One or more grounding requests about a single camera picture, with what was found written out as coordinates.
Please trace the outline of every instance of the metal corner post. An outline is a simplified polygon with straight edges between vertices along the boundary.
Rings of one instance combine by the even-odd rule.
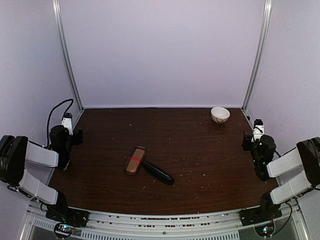
[[[244,102],[242,105],[242,110],[244,113],[247,112],[248,104],[254,89],[254,85],[258,76],[259,67],[261,64],[263,50],[266,45],[267,35],[269,31],[270,19],[271,19],[271,10],[272,10],[272,2],[273,0],[265,0],[264,2],[264,12],[261,24],[260,38],[258,42],[258,48],[256,51],[256,56],[253,64],[253,69],[250,77],[250,82],[248,85],[248,89],[246,91],[246,95],[244,98]]]
[[[66,68],[66,72],[70,81],[71,89],[75,98],[75,101],[77,103],[77,106],[80,111],[84,110],[84,107],[82,105],[80,95],[78,92],[78,88],[75,82],[75,77],[74,73],[71,67],[71,62],[70,62],[70,57],[68,53],[68,48],[67,48],[67,42],[65,38],[65,32],[64,32],[64,26],[62,22],[62,17],[61,17],[61,10],[60,10],[60,0],[52,0],[53,4],[53,12],[54,12],[54,17],[56,21],[56,25],[58,28],[59,32],[59,38],[60,38],[60,43],[61,43],[61,48],[62,48],[62,54],[63,54],[63,60]]]

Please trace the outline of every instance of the white wall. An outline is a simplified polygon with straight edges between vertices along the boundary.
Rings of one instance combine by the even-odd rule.
[[[72,98],[52,1],[0,0],[0,137],[23,135],[46,145],[51,108]],[[76,106],[71,109],[79,115]],[[59,124],[63,109],[52,115]],[[26,166],[43,182],[49,169]],[[0,239],[16,240],[29,201],[0,182]]]
[[[280,153],[320,136],[320,2],[274,0],[248,111],[264,121]],[[282,178],[287,181],[292,174]],[[320,192],[300,199],[313,240],[320,239]]]
[[[265,1],[61,1],[85,107],[240,107]]]

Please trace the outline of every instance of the bowl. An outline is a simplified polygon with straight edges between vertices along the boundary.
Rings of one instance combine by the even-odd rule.
[[[228,109],[216,106],[211,109],[211,118],[217,124],[224,124],[230,117]]]

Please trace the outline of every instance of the table surface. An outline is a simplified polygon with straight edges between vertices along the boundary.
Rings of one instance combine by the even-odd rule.
[[[251,128],[240,109],[229,109],[225,124],[209,108],[86,109],[76,128],[84,143],[74,146],[66,171],[56,169],[50,186],[71,207],[93,211],[176,215],[211,213],[260,204],[277,182],[260,181],[243,132]],[[165,185],[140,167],[124,172],[135,146],[145,160],[171,174]]]

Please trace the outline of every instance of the red stripe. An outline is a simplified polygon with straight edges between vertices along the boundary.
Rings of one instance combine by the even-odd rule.
[[[133,160],[133,161],[137,161],[137,162],[139,162],[139,163],[141,162],[141,160],[140,160],[140,159],[138,159],[138,158],[134,158],[134,157],[132,157],[132,158],[131,158],[131,160]]]

